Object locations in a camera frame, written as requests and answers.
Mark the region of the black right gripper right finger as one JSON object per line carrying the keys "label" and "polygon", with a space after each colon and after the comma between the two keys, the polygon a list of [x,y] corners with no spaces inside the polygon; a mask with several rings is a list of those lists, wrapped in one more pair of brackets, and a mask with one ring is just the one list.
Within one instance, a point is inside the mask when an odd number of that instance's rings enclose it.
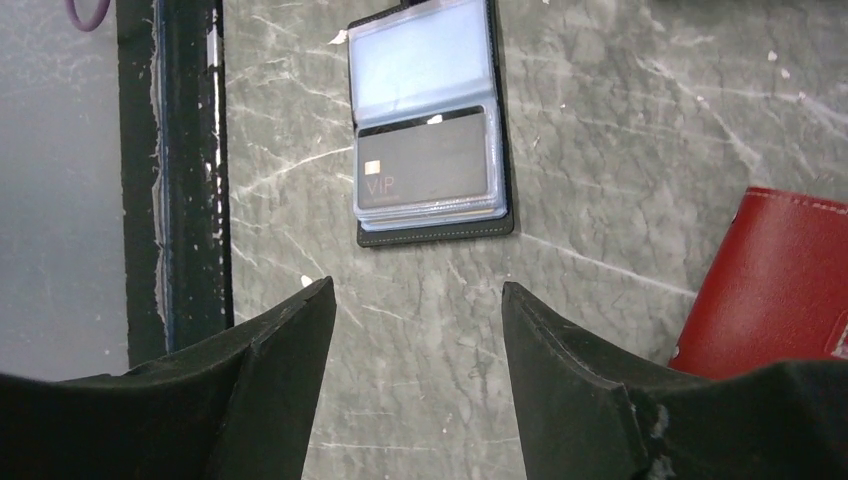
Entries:
{"label": "black right gripper right finger", "polygon": [[531,479],[843,479],[847,365],[784,361],[728,380],[640,358],[516,282],[501,315]]}

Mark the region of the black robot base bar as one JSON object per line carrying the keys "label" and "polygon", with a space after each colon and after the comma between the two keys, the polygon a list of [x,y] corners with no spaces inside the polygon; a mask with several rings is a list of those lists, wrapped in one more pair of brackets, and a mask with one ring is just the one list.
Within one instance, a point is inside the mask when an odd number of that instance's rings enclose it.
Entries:
{"label": "black robot base bar", "polygon": [[224,5],[117,1],[131,366],[234,324]]}

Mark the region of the black leather card holder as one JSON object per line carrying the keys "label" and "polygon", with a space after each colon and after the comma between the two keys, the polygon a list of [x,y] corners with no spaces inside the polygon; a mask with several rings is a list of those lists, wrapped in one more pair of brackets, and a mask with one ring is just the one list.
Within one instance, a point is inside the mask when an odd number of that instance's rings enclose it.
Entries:
{"label": "black leather card holder", "polygon": [[495,3],[404,1],[347,32],[359,246],[510,234]]}

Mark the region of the black VIP card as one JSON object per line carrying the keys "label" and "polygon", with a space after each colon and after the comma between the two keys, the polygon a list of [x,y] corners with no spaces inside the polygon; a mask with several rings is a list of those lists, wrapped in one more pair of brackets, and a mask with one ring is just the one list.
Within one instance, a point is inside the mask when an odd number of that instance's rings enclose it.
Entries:
{"label": "black VIP card", "polygon": [[356,207],[370,212],[488,194],[486,133],[479,105],[361,130]]}

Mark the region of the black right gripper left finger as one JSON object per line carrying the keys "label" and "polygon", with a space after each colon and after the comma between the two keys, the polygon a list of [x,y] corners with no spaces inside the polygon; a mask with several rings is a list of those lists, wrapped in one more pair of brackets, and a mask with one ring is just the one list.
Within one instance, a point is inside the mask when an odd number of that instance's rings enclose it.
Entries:
{"label": "black right gripper left finger", "polygon": [[120,376],[1,378],[5,479],[298,479],[337,303],[331,278]]}

